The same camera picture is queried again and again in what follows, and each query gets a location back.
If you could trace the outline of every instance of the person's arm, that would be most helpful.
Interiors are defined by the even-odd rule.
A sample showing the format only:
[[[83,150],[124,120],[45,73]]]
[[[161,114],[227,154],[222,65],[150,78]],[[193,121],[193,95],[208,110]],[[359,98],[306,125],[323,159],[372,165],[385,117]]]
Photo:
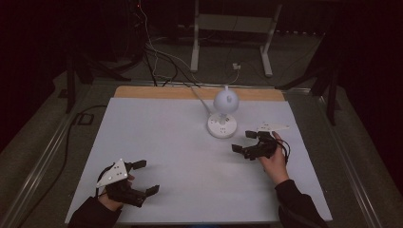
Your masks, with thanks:
[[[281,140],[281,137],[276,132],[273,132],[273,136],[277,140]],[[266,174],[276,185],[280,203],[278,216],[284,227],[328,227],[317,212],[311,197],[300,193],[294,181],[290,180],[280,146],[278,146],[275,154],[270,159],[260,157],[259,161],[263,165]]]
[[[110,199],[107,193],[88,198],[70,219],[68,228],[112,228],[122,212],[123,203]]]

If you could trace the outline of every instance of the wrist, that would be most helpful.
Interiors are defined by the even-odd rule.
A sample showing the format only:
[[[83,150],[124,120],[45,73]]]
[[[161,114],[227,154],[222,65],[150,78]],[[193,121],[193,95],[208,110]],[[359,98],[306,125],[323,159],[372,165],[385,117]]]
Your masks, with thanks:
[[[282,183],[290,179],[286,171],[271,172],[269,173],[269,177],[275,185],[278,185],[279,183]]]
[[[115,200],[110,199],[107,194],[101,195],[98,198],[98,201],[107,209],[109,209],[110,211],[117,211],[119,209],[121,209],[124,204],[122,202],[118,202]]]

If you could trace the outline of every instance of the white table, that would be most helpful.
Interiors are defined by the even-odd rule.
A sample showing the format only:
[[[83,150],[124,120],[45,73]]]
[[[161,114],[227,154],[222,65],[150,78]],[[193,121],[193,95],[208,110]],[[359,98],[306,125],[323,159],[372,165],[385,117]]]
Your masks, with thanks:
[[[198,91],[205,99],[211,99],[217,92]],[[233,138],[221,140],[208,133],[207,113],[189,88],[120,88],[107,107],[66,222],[93,196],[101,171],[118,159],[147,160],[147,167],[131,172],[136,177],[135,189],[161,186],[160,192],[148,198],[142,208],[125,206],[120,223],[278,221],[274,184],[258,161],[247,161],[231,150],[232,143],[256,144],[256,140],[244,137],[244,131],[256,130],[263,122],[291,126],[279,132],[292,148],[287,165],[290,177],[301,192],[312,197],[322,217],[332,219],[291,108],[282,101],[281,93],[268,89],[237,92],[241,102],[233,116],[239,128]],[[205,101],[212,106],[212,100]]]

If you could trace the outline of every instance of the black cable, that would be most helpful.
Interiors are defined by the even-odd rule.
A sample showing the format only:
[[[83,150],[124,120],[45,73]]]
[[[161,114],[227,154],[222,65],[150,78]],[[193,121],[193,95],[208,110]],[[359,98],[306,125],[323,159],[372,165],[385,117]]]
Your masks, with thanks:
[[[151,54],[151,53],[148,53],[147,51],[151,51],[149,48],[145,48],[145,54]],[[175,62],[172,60],[172,58],[169,58],[168,56],[166,56],[166,55],[164,55],[163,57],[160,57],[161,59],[163,59],[163,60],[165,60],[166,62],[170,62],[173,66],[174,66],[174,68],[175,68],[175,75],[173,76],[173,77],[171,77],[171,79],[170,80],[166,80],[165,81],[165,83],[163,84],[163,86],[165,86],[169,81],[173,81],[177,76],[178,76],[178,66],[175,64]]]
[[[321,39],[319,39],[318,41],[315,42],[314,45],[312,45],[308,51],[305,52],[305,54],[303,54],[302,56],[298,57],[295,61],[293,61],[287,68],[285,68],[281,75],[279,76],[280,80],[277,82],[277,85],[275,85],[275,87],[280,86],[279,84],[281,83],[281,81],[283,80],[283,76],[285,74],[285,72],[287,72],[287,70],[289,70],[294,64],[298,63],[299,61],[301,61],[302,59],[305,59],[310,53],[311,51],[317,47],[321,42]]]
[[[157,81],[155,80],[155,77],[154,77],[154,74],[153,74],[153,70],[152,70],[150,61],[148,60],[148,56],[147,56],[146,51],[144,52],[144,58],[145,58],[146,64],[148,65],[148,69],[149,69],[149,71],[150,71],[152,81],[154,82],[154,86],[158,86],[158,85],[157,85]]]
[[[89,108],[86,108],[85,110],[81,111],[80,113],[77,113],[76,116],[74,117],[73,121],[70,123],[68,130],[67,130],[67,137],[66,137],[66,147],[65,147],[65,156],[62,164],[62,168],[59,170],[59,173],[57,174],[56,178],[54,181],[51,183],[50,187],[48,190],[42,195],[40,199],[32,206],[32,208],[28,211],[28,213],[25,215],[25,217],[22,219],[20,224],[18,225],[18,228],[21,228],[24,223],[27,221],[29,218],[30,214],[36,209],[36,207],[42,202],[42,200],[47,196],[47,194],[50,192],[50,190],[53,188],[54,184],[59,180],[60,176],[62,176],[63,171],[65,170],[66,164],[67,164],[67,157],[68,157],[68,143],[69,143],[69,136],[70,136],[70,131],[71,127],[73,127],[76,124],[76,121],[78,120],[78,117],[83,115],[86,111],[96,108],[96,107],[106,107],[106,105],[95,105]]]
[[[130,45],[130,41],[131,41],[131,39],[130,39],[130,32],[133,30],[136,34],[136,38],[138,39],[138,40],[140,40],[140,42],[141,42],[141,34],[139,34],[139,32],[137,32],[136,31],[136,27],[135,26],[132,26],[131,24],[131,22],[132,22],[132,16],[134,16],[134,17],[136,17],[139,21],[140,21],[140,24],[143,22],[143,18],[141,18],[137,13],[136,13],[136,11],[132,11],[132,10],[134,10],[134,9],[131,9],[131,6],[129,6],[129,3],[128,3],[128,1],[125,1],[125,7],[126,7],[126,18],[127,18],[127,42],[126,42],[126,49],[125,49],[125,53],[124,53],[124,56],[123,57],[126,57],[126,55],[127,55],[127,53],[128,53],[128,50],[129,50],[129,47],[131,46]],[[124,64],[124,65],[121,65],[121,66],[115,66],[115,67],[112,67],[111,68],[111,70],[114,70],[114,71],[117,71],[117,72],[119,72],[119,73],[123,73],[123,72],[126,72],[126,71],[128,71],[128,70],[130,70],[131,68],[133,68],[133,67],[136,67],[140,62],[141,62],[141,58],[142,58],[142,56],[134,56],[134,57],[131,57],[130,58],[130,63],[128,63],[128,64]]]
[[[284,159],[285,159],[285,164],[288,163],[288,159],[290,158],[290,154],[291,154],[291,147],[290,144],[288,144],[288,142],[284,141],[284,140],[276,140],[276,143],[281,146],[281,148],[284,150]]]
[[[155,50],[155,49],[148,49],[148,48],[147,48],[147,50],[149,50],[149,51],[155,51],[157,54],[160,54],[160,55],[164,56],[165,58],[170,59],[169,62],[171,62],[172,65],[175,66],[175,68],[187,79],[187,81],[189,81],[189,83],[193,84],[193,85],[196,86],[196,87],[200,87],[200,86],[197,85],[195,82],[193,82],[192,80],[190,80],[189,77],[187,77],[187,75],[183,72],[183,70],[182,70],[177,64],[175,64],[175,62],[172,61],[172,59],[171,59],[168,55],[166,55],[166,54],[164,54],[164,53],[162,53],[162,52],[160,52],[160,51],[158,51],[158,50]]]
[[[255,74],[258,75],[265,83],[267,83],[267,85],[273,86],[273,85],[270,83],[270,79],[267,78],[267,77],[264,76],[264,75],[261,75],[261,74],[258,72],[258,70],[257,70],[251,63],[249,63],[248,61],[241,60],[241,61],[240,61],[240,64],[242,64],[242,63],[249,65],[249,67],[251,67],[251,68],[255,71]]]

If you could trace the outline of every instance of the white object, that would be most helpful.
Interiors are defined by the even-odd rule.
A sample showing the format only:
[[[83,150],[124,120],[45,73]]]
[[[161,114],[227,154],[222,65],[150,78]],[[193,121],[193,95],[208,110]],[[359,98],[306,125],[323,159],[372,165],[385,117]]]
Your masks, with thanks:
[[[106,171],[106,173],[97,182],[97,188],[121,181],[127,178],[127,171],[125,169],[125,162],[120,159],[113,166]]]
[[[289,129],[289,125],[282,125],[282,124],[273,124],[273,123],[263,123],[259,128],[258,131],[278,131],[278,130],[285,130]]]
[[[207,121],[207,129],[216,138],[226,139],[235,134],[237,121],[229,114],[235,112],[240,104],[238,95],[233,90],[225,86],[225,90],[220,91],[214,99],[214,107],[218,113],[211,115]]]
[[[206,100],[206,104],[212,106],[213,101]],[[258,161],[248,161],[231,149],[232,143],[255,144],[255,140],[245,140],[245,131],[263,122],[290,125],[280,135],[296,151],[287,164],[289,175],[301,192],[312,197],[319,214],[325,220],[332,219],[288,102],[242,101],[233,115],[238,129],[232,138],[221,140],[206,133],[205,122],[201,121],[205,120],[205,110],[199,100],[112,98],[66,222],[94,195],[99,174],[116,158],[152,164],[133,171],[136,189],[156,183],[161,186],[142,208],[126,205],[119,224],[278,221],[275,185]]]
[[[240,69],[240,64],[239,63],[234,63],[232,64],[233,69]]]

